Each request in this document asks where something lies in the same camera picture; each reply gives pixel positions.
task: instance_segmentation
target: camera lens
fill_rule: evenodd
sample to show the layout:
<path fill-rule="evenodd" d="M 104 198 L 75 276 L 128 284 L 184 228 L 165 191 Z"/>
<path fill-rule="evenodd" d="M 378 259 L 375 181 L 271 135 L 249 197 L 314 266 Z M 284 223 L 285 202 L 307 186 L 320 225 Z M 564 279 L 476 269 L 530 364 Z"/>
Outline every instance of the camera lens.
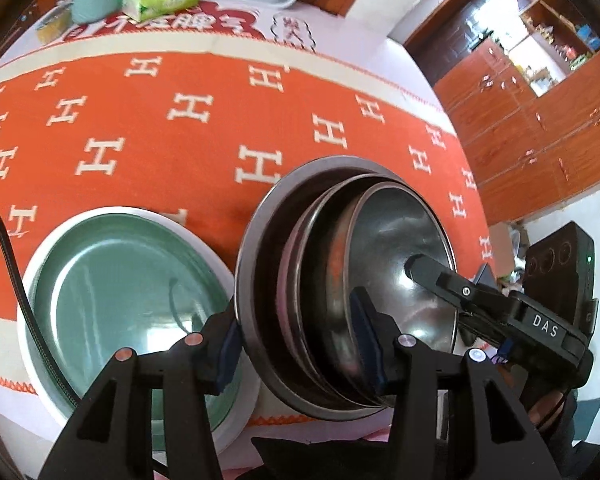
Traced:
<path fill-rule="evenodd" d="M 538 261 L 535 258 L 531 258 L 530 261 L 526 263 L 526 275 L 532 276 L 538 270 Z"/>
<path fill-rule="evenodd" d="M 560 252 L 558 252 L 558 261 L 561 265 L 564 265 L 571 258 L 571 244 L 569 242 L 564 242 L 560 246 Z"/>
<path fill-rule="evenodd" d="M 543 274 L 549 272 L 551 268 L 554 266 L 555 261 L 555 253 L 553 249 L 549 249 L 542 255 L 542 260 L 540 260 L 540 272 Z"/>

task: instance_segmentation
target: person's hand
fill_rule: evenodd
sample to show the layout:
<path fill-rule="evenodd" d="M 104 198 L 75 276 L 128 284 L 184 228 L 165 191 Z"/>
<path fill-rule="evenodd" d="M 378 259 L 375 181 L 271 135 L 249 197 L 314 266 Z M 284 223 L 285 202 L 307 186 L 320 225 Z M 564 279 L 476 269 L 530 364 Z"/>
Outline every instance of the person's hand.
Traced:
<path fill-rule="evenodd" d="M 496 365 L 496 368 L 504 378 L 504 381 L 507 383 L 509 388 L 513 388 L 515 381 L 513 379 L 513 375 L 507 369 L 507 365 Z M 528 411 L 529 419 L 534 426 L 538 426 L 540 422 L 549 414 L 551 411 L 562 401 L 563 393 L 554 390 L 548 394 L 546 394 L 542 399 L 538 400 L 533 407 Z M 564 409 L 564 404 L 558 408 L 555 413 L 546 421 L 541 428 L 538 428 L 538 431 L 547 430 L 552 426 L 552 424 L 557 420 L 557 418 L 562 413 Z"/>

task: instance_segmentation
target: black cable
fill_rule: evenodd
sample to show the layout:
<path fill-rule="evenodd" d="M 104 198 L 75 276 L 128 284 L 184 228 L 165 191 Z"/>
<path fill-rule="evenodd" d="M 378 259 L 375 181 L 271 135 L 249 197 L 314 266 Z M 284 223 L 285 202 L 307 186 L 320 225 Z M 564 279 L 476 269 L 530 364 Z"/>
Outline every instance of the black cable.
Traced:
<path fill-rule="evenodd" d="M 46 344 L 45 339 L 40 332 L 40 327 L 36 322 L 36 318 L 29 304 L 27 293 L 24 290 L 22 279 L 20 277 L 20 271 L 18 270 L 18 264 L 16 262 L 15 254 L 13 253 L 13 247 L 9 239 L 7 228 L 0 217 L 0 249 L 2 250 L 2 256 L 4 257 L 4 263 L 7 266 L 9 277 L 11 279 L 11 286 L 20 305 L 20 310 L 24 317 L 24 321 L 27 324 L 27 328 L 33 339 L 33 343 L 36 345 L 38 352 L 42 357 L 42 361 L 45 364 L 46 369 L 51 373 L 54 380 L 64 393 L 64 396 L 69 400 L 74 408 L 80 403 L 80 397 L 75 392 L 74 388 L 69 384 L 66 377 L 62 373 L 62 370 L 58 366 L 58 363 L 54 359 L 49 346 Z M 158 462 L 155 458 L 152 459 L 154 471 L 160 473 L 162 476 L 169 478 L 169 469 L 163 463 Z"/>
<path fill-rule="evenodd" d="M 187 330 L 187 327 L 184 326 L 184 323 L 180 319 L 180 316 L 178 316 L 178 310 L 176 309 L 176 302 L 173 299 L 173 289 L 175 288 L 175 286 L 177 284 L 178 284 L 177 278 L 171 278 L 169 280 L 169 311 L 171 312 L 171 315 L 173 316 L 173 320 L 176 322 L 176 325 L 178 326 L 178 328 L 180 330 L 182 330 L 185 334 L 188 334 L 189 330 Z"/>
<path fill-rule="evenodd" d="M 560 407 L 564 404 L 565 400 L 567 400 L 567 396 L 569 395 L 570 391 L 571 390 L 567 390 L 566 393 L 562 394 L 560 402 L 558 402 L 558 404 L 556 404 L 554 408 L 549 413 L 547 413 L 540 422 L 536 424 L 536 430 L 540 431 L 542 427 L 549 421 L 549 419 L 551 419 L 552 416 L 555 415 L 555 412 L 557 412 L 560 409 Z"/>

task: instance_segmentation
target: white plate rim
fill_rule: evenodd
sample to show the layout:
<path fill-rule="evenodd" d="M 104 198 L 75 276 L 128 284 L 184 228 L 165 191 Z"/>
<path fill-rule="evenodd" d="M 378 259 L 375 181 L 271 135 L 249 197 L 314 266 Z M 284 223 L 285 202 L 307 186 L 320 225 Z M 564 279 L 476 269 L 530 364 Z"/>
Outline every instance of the white plate rim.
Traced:
<path fill-rule="evenodd" d="M 128 214 L 151 220 L 179 236 L 202 257 L 205 263 L 215 274 L 227 296 L 229 298 L 232 297 L 234 294 L 234 276 L 231 274 L 231 271 L 220 259 L 220 257 L 213 252 L 213 250 L 207 244 L 205 244 L 187 228 L 181 226 L 166 216 L 153 211 L 148 211 L 147 209 L 127 206 L 108 206 L 91 209 L 69 218 L 65 222 L 61 223 L 58 227 L 53 229 L 48 236 L 42 240 L 42 243 L 33 253 L 33 256 L 27 264 L 27 268 L 22 275 L 22 284 L 24 285 L 24 289 L 27 294 L 29 293 L 30 288 L 36 279 L 38 271 L 44 264 L 52 248 L 65 233 L 78 225 L 80 222 L 83 222 L 89 218 L 115 213 Z M 22 315 L 19 305 L 16 306 L 16 323 L 18 332 L 18 346 L 20 347 L 20 354 L 24 362 L 25 370 L 27 371 L 29 379 L 31 380 L 31 384 L 38 394 L 43 406 L 51 414 L 53 419 L 62 428 L 64 428 L 64 425 L 68 419 L 53 403 L 51 397 L 46 392 L 42 382 L 38 378 L 38 371 L 34 366 L 29 351 L 30 333 L 27 329 L 27 325 L 24 321 L 24 316 Z M 240 386 L 234 400 L 234 405 L 231 407 L 224 420 L 212 433 L 216 452 L 218 453 L 227 448 L 229 444 L 231 444 L 240 435 L 242 430 L 247 425 L 258 399 L 258 393 L 260 391 L 260 378 L 256 374 L 253 365 L 251 365 L 251 361 L 249 361 L 244 350 L 240 356 L 240 368 L 242 377 L 240 378 Z"/>

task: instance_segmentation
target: bowl rim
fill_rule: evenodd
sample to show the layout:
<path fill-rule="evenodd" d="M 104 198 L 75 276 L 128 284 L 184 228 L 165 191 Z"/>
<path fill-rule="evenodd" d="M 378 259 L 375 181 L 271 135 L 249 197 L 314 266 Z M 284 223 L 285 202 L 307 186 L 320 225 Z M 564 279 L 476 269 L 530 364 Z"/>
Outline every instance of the bowl rim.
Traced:
<path fill-rule="evenodd" d="M 377 184 L 373 184 L 367 190 L 362 192 L 358 196 L 358 198 L 355 199 L 354 202 L 352 202 L 350 204 L 352 210 L 350 212 L 349 219 L 347 219 L 346 225 L 344 226 L 344 227 L 346 227 L 346 229 L 344 229 L 344 253 L 342 255 L 342 260 L 344 261 L 344 265 L 342 267 L 342 274 L 340 275 L 340 280 L 341 280 L 342 286 L 339 290 L 350 290 L 348 262 L 350 261 L 350 251 L 351 251 L 351 243 L 353 240 L 353 233 L 354 233 L 356 224 L 358 223 L 358 218 L 360 217 L 360 213 L 366 207 L 366 204 L 368 203 L 369 199 L 371 199 L 371 197 L 373 195 L 375 195 L 377 192 L 385 190 L 385 189 L 399 190 L 400 192 L 406 193 L 407 195 L 411 196 L 418 202 L 418 204 L 421 206 L 423 211 L 426 213 L 427 217 L 431 220 L 432 224 L 434 225 L 434 227 L 437 231 L 438 237 L 440 238 L 440 242 L 442 243 L 442 246 L 446 253 L 446 259 L 448 261 L 449 268 L 454 272 L 456 271 L 456 268 L 457 268 L 456 267 L 456 256 L 454 254 L 453 247 L 451 246 L 451 242 L 449 241 L 448 235 L 446 234 L 446 231 L 443 228 L 442 223 L 440 222 L 440 219 L 436 215 L 435 211 L 433 211 L 431 206 L 426 202 L 426 200 L 424 200 L 424 198 L 416 190 L 414 190 L 413 187 L 409 186 L 408 184 L 404 184 L 404 183 L 400 183 L 400 182 L 391 182 L 391 181 L 379 182 Z M 352 326 L 351 310 L 349 308 L 349 296 L 347 294 L 343 294 L 339 299 L 342 301 L 342 303 L 344 305 L 344 309 L 342 312 L 344 314 L 344 321 L 346 322 L 347 329 L 349 330 L 349 337 L 350 337 L 351 341 L 354 342 L 355 334 L 354 334 L 353 326 Z M 458 334 L 458 317 L 459 317 L 458 311 L 455 310 L 454 323 L 453 323 L 453 327 L 451 329 L 451 342 L 449 344 L 449 347 L 445 348 L 443 350 L 448 353 L 452 353 L 456 346 L 456 337 Z M 357 345 L 355 345 L 355 344 L 352 345 L 352 352 L 356 355 L 357 362 L 361 362 L 360 353 L 358 351 Z M 351 376 L 349 378 L 349 380 L 353 381 L 354 383 L 357 383 L 360 380 L 360 377 Z"/>
<path fill-rule="evenodd" d="M 30 290 L 35 284 L 38 273 L 44 265 L 46 258 L 49 256 L 53 247 L 56 245 L 56 243 L 58 243 L 58 240 L 60 240 L 64 234 L 85 220 L 94 218 L 96 216 L 104 216 L 109 214 L 126 214 L 135 216 L 153 221 L 167 228 L 169 231 L 183 240 L 184 243 L 189 244 L 190 247 L 192 247 L 193 250 L 200 255 L 204 262 L 210 267 L 211 271 L 215 274 L 218 282 L 222 286 L 222 290 L 224 290 L 227 294 L 227 297 L 232 297 L 234 293 L 234 276 L 224 261 L 220 259 L 220 256 L 218 256 L 198 236 L 166 216 L 149 211 L 147 209 L 128 206 L 106 206 L 84 211 L 65 220 L 59 226 L 55 227 L 36 248 L 22 275 L 22 284 L 27 292 L 27 295 L 30 294 Z M 20 354 L 24 362 L 25 370 L 29 375 L 31 384 L 38 394 L 43 406 L 51 414 L 53 420 L 55 420 L 59 426 L 64 427 L 68 418 L 53 402 L 51 396 L 40 380 L 40 370 L 33 362 L 32 353 L 29 347 L 31 336 L 24 321 L 24 316 L 22 315 L 19 304 L 16 304 L 16 329 L 18 333 Z M 251 362 L 244 352 L 242 352 L 242 355 L 240 356 L 240 363 L 242 377 L 240 378 L 240 385 L 238 386 L 234 403 L 222 422 L 212 432 L 217 452 L 220 452 L 229 446 L 229 444 L 231 444 L 231 442 L 234 441 L 242 432 L 249 421 L 251 414 L 253 413 L 258 398 L 258 393 L 260 391 L 260 378 L 255 373 Z"/>
<path fill-rule="evenodd" d="M 270 244 L 270 226 L 274 218 L 279 216 L 284 203 L 293 193 L 301 189 L 304 190 L 310 184 L 314 185 L 316 181 L 323 183 L 325 179 L 333 179 L 336 174 L 346 174 L 340 179 L 345 180 L 362 173 L 378 173 L 381 176 L 388 176 L 403 182 L 400 176 L 381 164 L 352 155 L 330 155 L 316 158 L 285 175 L 275 186 L 269 189 L 251 216 L 251 220 L 242 236 L 235 268 L 234 308 L 236 318 L 242 330 L 245 350 L 260 378 L 281 402 L 298 412 L 321 420 L 355 420 L 377 413 L 383 407 L 347 411 L 330 410 L 301 397 L 280 378 L 278 370 L 273 366 L 269 351 L 262 345 L 260 327 L 256 322 L 254 280 L 256 279 L 258 267 L 257 255 L 265 243 Z M 313 200 L 329 187 L 327 186 L 322 191 L 316 192 Z"/>
<path fill-rule="evenodd" d="M 349 177 L 343 180 L 341 183 L 336 184 L 331 187 L 324 193 L 322 193 L 310 206 L 309 208 L 302 214 L 300 219 L 303 221 L 300 226 L 300 231 L 296 240 L 294 240 L 294 246 L 291 251 L 291 258 L 288 263 L 288 280 L 287 280 L 287 302 L 286 307 L 293 313 L 293 315 L 289 314 L 289 318 L 293 318 L 295 323 L 297 323 L 301 328 L 298 330 L 298 342 L 300 346 L 300 351 L 302 354 L 310 362 L 312 367 L 311 373 L 308 375 L 316 375 L 320 379 L 320 387 L 324 390 L 327 390 L 327 394 L 331 396 L 336 396 L 339 399 L 343 400 L 343 402 L 350 404 L 350 410 L 356 410 L 361 408 L 370 408 L 377 409 L 378 405 L 371 403 L 369 400 L 365 399 L 363 396 L 360 396 L 359 399 L 350 399 L 346 396 L 344 392 L 341 392 L 339 388 L 333 386 L 329 383 L 329 381 L 322 376 L 320 371 L 320 367 L 318 363 L 315 361 L 315 358 L 312 356 L 309 350 L 309 342 L 307 341 L 306 333 L 304 332 L 304 326 L 302 321 L 302 309 L 300 307 L 301 304 L 301 292 L 300 292 L 300 282 L 302 275 L 302 261 L 304 260 L 304 256 L 307 252 L 307 245 L 309 240 L 311 239 L 311 232 L 317 222 L 318 217 L 324 210 L 327 203 L 333 199 L 335 195 L 338 195 L 341 190 L 345 189 L 347 186 L 353 183 L 359 183 L 360 181 L 365 181 L 369 179 L 381 179 L 389 177 L 384 177 L 377 173 L 362 173 L 352 177 Z"/>

